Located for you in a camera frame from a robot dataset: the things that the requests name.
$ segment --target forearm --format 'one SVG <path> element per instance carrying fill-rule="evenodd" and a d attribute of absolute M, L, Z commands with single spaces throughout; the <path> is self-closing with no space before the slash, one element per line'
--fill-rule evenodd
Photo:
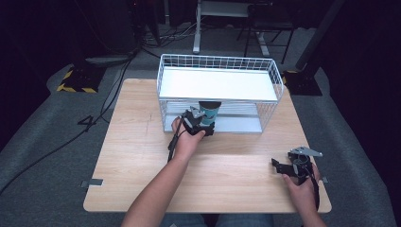
<path fill-rule="evenodd" d="M 173 158 L 135 199 L 122 226 L 158 226 L 187 166 L 188 160 Z"/>
<path fill-rule="evenodd" d="M 300 212 L 304 227 L 325 227 L 321 216 L 316 211 Z"/>

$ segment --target chair leg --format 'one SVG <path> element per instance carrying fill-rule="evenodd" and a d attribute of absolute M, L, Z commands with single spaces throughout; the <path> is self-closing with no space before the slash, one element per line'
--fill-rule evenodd
<path fill-rule="evenodd" d="M 244 28 L 245 28 L 244 26 L 241 28 L 241 31 L 239 32 L 238 36 L 236 37 L 237 41 L 239 40 L 239 37 L 241 37 L 242 32 L 244 31 Z"/>
<path fill-rule="evenodd" d="M 284 59 L 286 58 L 287 51 L 288 51 L 288 48 L 289 48 L 289 43 L 291 42 L 292 34 L 293 34 L 293 33 L 294 33 L 294 29 L 292 29 L 292 30 L 291 30 L 291 33 L 289 33 L 289 37 L 288 37 L 288 41 L 287 41 L 286 50 L 284 51 L 284 56 L 283 56 L 283 59 L 281 60 L 281 63 L 282 63 L 282 64 L 284 63 Z"/>
<path fill-rule="evenodd" d="M 249 42 L 250 42 L 250 36 L 251 36 L 251 27 L 248 28 L 247 42 L 245 43 L 244 58 L 247 57 L 248 44 L 249 44 Z"/>
<path fill-rule="evenodd" d="M 274 41 L 275 41 L 275 39 L 277 39 L 277 37 L 281 34 L 281 32 L 282 32 L 282 30 L 279 30 L 278 32 L 277 32 L 277 34 L 274 36 L 274 38 L 272 38 L 271 39 L 271 43 L 273 43 Z"/>

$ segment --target person's left hand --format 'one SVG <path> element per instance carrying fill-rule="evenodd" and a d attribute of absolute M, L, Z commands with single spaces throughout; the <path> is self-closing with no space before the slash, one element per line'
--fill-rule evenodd
<path fill-rule="evenodd" d="M 181 124 L 180 128 L 180 118 L 177 117 L 174 119 L 173 123 L 171 124 L 171 127 L 174 131 L 178 132 L 178 135 L 180 135 L 176 148 L 175 148 L 175 154 L 174 158 L 179 158 L 179 159 L 185 159 L 189 161 L 189 159 L 192 157 L 192 155 L 195 153 L 198 147 L 199 141 L 203 138 L 203 136 L 206 134 L 205 131 L 200 131 L 195 135 L 191 135 L 189 132 L 185 130 L 185 127 L 183 124 Z"/>

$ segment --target wire basket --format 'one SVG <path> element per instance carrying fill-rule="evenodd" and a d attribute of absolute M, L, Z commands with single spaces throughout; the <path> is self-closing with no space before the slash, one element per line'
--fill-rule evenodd
<path fill-rule="evenodd" d="M 220 101 L 215 132 L 261 133 L 284 91 L 272 59 L 198 55 L 161 57 L 157 94 L 163 130 L 199 101 Z"/>

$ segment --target hand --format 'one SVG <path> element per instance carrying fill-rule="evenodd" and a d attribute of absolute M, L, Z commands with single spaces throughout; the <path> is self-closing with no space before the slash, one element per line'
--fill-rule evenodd
<path fill-rule="evenodd" d="M 319 182 L 321 177 L 319 169 L 315 166 L 315 164 L 312 164 L 312 168 L 316 182 Z M 313 189 L 312 180 L 308 178 L 303 184 L 296 185 L 288 175 L 283 174 L 283 178 L 288 186 L 292 203 L 300 215 L 303 216 L 314 213 L 318 214 L 318 211 L 316 210 L 315 192 Z"/>
<path fill-rule="evenodd" d="M 178 131 L 178 134 L 180 135 L 175 148 L 174 158 L 185 159 L 189 161 L 189 159 L 197 150 L 199 141 L 203 138 L 206 132 L 200 131 L 196 135 L 191 135 L 185 130 L 183 124 L 181 124 L 180 128 L 178 129 L 180 121 L 181 119 L 177 117 L 171 124 L 174 133 Z"/>

